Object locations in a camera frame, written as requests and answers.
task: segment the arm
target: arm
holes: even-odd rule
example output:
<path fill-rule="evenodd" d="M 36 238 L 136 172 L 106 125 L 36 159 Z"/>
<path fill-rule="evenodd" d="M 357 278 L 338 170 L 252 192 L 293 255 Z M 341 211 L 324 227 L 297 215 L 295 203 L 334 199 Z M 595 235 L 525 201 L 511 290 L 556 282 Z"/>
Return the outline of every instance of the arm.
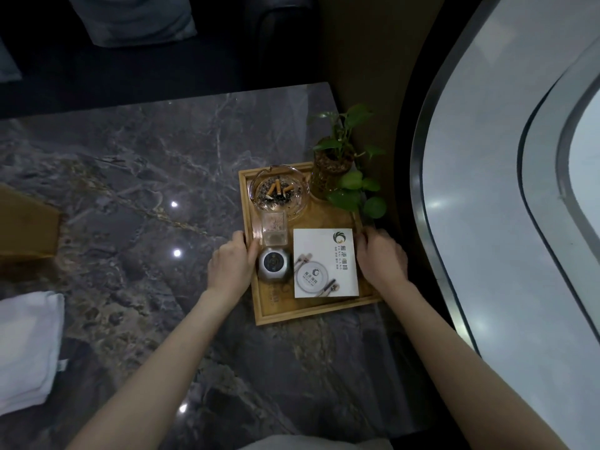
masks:
<path fill-rule="evenodd" d="M 367 228 L 357 237 L 356 258 L 404 326 L 473 450 L 568 450 L 408 281 L 406 254 L 387 233 Z"/>
<path fill-rule="evenodd" d="M 259 251 L 242 232 L 217 249 L 208 288 L 139 370 L 83 427 L 68 450 L 157 448 L 166 435 L 208 344 L 248 288 Z"/>

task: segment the folded white towel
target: folded white towel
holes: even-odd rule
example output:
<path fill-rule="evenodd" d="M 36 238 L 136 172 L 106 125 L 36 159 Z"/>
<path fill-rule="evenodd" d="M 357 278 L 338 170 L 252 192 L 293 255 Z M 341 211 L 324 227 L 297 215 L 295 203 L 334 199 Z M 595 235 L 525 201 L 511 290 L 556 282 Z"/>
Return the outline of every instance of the folded white towel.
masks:
<path fill-rule="evenodd" d="M 62 294 L 34 292 L 0 301 L 0 415 L 46 401 L 63 323 Z"/>

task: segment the gray marble tabletop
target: gray marble tabletop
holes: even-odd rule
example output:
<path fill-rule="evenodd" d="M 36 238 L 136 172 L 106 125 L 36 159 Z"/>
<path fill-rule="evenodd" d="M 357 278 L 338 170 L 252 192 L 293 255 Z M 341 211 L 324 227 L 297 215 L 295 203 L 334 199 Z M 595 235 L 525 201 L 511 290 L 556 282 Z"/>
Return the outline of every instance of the gray marble tabletop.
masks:
<path fill-rule="evenodd" d="M 57 256 L 5 267 L 0 298 L 63 293 L 70 360 L 45 404 L 0 417 L 0 448 L 66 446 L 198 300 L 243 227 L 238 170 L 310 159 L 322 110 L 325 83 L 0 120 L 0 181 L 64 213 Z M 396 437 L 431 427 L 437 401 L 384 304 L 257 327 L 248 292 L 162 447 Z"/>

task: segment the forearm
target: forearm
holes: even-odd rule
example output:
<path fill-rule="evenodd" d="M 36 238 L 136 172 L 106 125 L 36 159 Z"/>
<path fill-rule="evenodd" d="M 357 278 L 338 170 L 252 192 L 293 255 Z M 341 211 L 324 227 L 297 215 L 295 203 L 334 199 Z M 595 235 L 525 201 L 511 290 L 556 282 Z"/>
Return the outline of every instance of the forearm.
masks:
<path fill-rule="evenodd" d="M 146 363 L 84 426 L 69 450 L 149 449 L 160 444 L 229 311 L 207 300 L 210 293 L 202 295 Z"/>
<path fill-rule="evenodd" d="M 405 281 L 385 294 L 473 450 L 566 450 L 554 431 Z"/>

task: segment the logo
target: logo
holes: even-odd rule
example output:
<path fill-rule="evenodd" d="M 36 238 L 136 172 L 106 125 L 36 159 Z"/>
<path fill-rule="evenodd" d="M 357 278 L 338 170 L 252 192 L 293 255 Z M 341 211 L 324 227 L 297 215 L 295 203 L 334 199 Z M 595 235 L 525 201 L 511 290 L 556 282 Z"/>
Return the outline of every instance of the logo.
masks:
<path fill-rule="evenodd" d="M 346 241 L 346 235 L 344 235 L 343 232 L 334 233 L 334 242 L 341 245 L 345 241 Z"/>

